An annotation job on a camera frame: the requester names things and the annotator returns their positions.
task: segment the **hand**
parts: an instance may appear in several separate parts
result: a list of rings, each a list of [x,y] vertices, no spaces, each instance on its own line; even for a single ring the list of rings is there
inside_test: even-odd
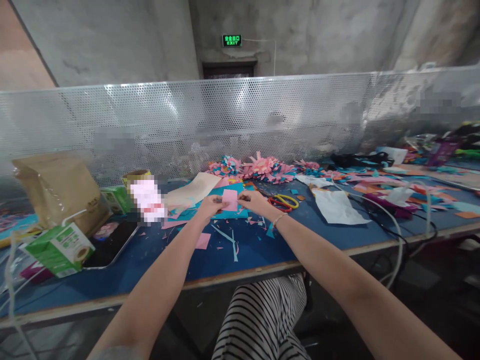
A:
[[[194,219],[199,219],[207,225],[215,214],[220,214],[223,208],[229,205],[228,202],[222,202],[220,195],[210,195],[201,201],[200,207],[196,211]]]
[[[258,191],[244,190],[238,195],[238,203],[244,208],[253,211],[273,222],[282,212],[272,206],[267,199]]]

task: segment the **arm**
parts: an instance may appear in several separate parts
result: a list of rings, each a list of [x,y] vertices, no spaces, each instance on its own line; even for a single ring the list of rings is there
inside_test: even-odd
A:
[[[215,195],[203,199],[195,216],[133,288],[89,358],[116,346],[135,348],[144,359],[149,358],[160,329],[180,295],[202,230],[215,213],[228,205],[221,201]]]
[[[282,212],[256,191],[239,204],[271,222]],[[337,247],[290,216],[276,227],[305,269],[346,312],[375,359],[460,359],[380,282]]]

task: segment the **green carton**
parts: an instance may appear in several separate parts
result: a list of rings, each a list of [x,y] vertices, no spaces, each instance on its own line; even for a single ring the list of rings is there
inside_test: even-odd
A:
[[[82,263],[95,251],[74,222],[44,231],[31,242],[21,245],[20,249],[37,259],[57,278],[80,272]]]
[[[100,191],[114,214],[126,214],[130,211],[130,197],[124,186],[102,187]]]

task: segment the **table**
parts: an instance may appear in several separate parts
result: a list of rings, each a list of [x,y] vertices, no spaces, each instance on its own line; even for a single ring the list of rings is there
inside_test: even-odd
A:
[[[433,180],[425,180],[428,185],[441,185]],[[309,189],[299,181],[275,186],[277,193],[290,194],[298,190],[306,200],[290,216],[320,234],[348,255],[356,255],[396,246],[398,243],[386,234],[377,224],[364,225],[327,224],[320,214]],[[356,193],[351,186],[345,190]],[[480,198],[467,191],[448,191],[460,201],[480,205]],[[367,217],[356,203],[356,209]],[[454,215],[456,210],[432,213],[432,221],[438,227],[438,237],[466,235],[480,230],[478,219],[464,219]],[[386,225],[395,230],[385,215]],[[424,238],[425,221],[414,217],[400,219],[403,236],[409,242]],[[294,254],[274,230],[275,238],[267,237],[264,228],[250,225],[245,219],[218,220],[220,230],[232,230],[239,243],[238,262],[234,262],[232,244],[211,226],[204,232],[211,233],[206,250],[195,250],[188,268],[184,290],[213,288],[226,283],[231,286],[292,274],[302,269]],[[16,297],[18,321],[28,327],[38,327],[72,321],[80,316],[99,315],[118,308],[133,289],[140,277],[149,268],[162,250],[178,233],[177,228],[161,230],[160,224],[139,229],[118,261],[103,270],[84,270],[63,279],[50,279],[39,286],[26,286]],[[0,297],[0,304],[6,299]],[[6,316],[6,308],[0,314],[0,331],[11,328]]]

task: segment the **striped pants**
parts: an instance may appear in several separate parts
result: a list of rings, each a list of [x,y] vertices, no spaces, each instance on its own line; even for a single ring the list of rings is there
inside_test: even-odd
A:
[[[306,303],[301,274],[237,287],[212,360],[310,359],[293,331]]]

